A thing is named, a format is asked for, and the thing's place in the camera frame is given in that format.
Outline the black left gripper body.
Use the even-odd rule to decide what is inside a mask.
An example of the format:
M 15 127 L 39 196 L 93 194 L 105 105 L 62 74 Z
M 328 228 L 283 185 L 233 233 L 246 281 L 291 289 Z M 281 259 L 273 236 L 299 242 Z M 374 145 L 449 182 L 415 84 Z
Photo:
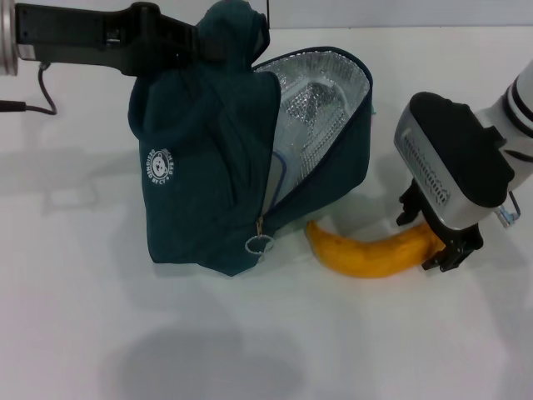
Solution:
M 14 47 L 24 61 L 95 65 L 118 70 L 117 50 L 107 43 L 118 12 L 27 3 L 14 5 Z

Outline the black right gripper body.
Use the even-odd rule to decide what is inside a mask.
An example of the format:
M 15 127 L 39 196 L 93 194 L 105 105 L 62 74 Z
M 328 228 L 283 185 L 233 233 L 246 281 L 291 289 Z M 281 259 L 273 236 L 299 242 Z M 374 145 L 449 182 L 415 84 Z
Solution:
M 425 215 L 425 220 L 431 228 L 431 231 L 446 245 L 457 247 L 479 247 L 480 246 L 480 229 L 476 223 L 467 228 L 452 229 L 447 227 L 435 215 Z

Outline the yellow banana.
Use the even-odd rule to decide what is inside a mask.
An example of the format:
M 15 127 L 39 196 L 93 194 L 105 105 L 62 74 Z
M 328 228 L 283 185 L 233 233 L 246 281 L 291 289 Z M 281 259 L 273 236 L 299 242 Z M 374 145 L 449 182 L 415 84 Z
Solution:
M 445 248 L 427 223 L 390 237 L 363 242 L 306 225 L 312 250 L 323 266 L 353 278 L 387 278 L 422 265 Z

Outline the dark teal insulated lunch bag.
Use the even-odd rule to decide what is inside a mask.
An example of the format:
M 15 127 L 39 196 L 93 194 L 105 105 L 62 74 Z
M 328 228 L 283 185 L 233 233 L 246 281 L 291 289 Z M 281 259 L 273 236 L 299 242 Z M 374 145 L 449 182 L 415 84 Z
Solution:
M 270 33 L 245 0 L 215 3 L 197 27 L 222 39 L 226 60 L 138 78 L 128 121 L 139 142 L 153 262 L 196 263 L 233 277 L 257 264 L 278 230 L 364 181 L 373 80 L 360 59 L 336 47 L 259 62 Z M 339 84 L 349 116 L 311 173 L 262 212 L 281 93 L 300 78 Z

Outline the clear lunch box blue seal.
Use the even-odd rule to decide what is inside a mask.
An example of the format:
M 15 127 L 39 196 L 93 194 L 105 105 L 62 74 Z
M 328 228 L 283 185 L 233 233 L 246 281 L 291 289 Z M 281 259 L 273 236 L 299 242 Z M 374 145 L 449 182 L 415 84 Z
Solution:
M 325 78 L 300 78 L 282 91 L 263 213 L 317 166 L 344 128 L 349 111 L 341 86 Z

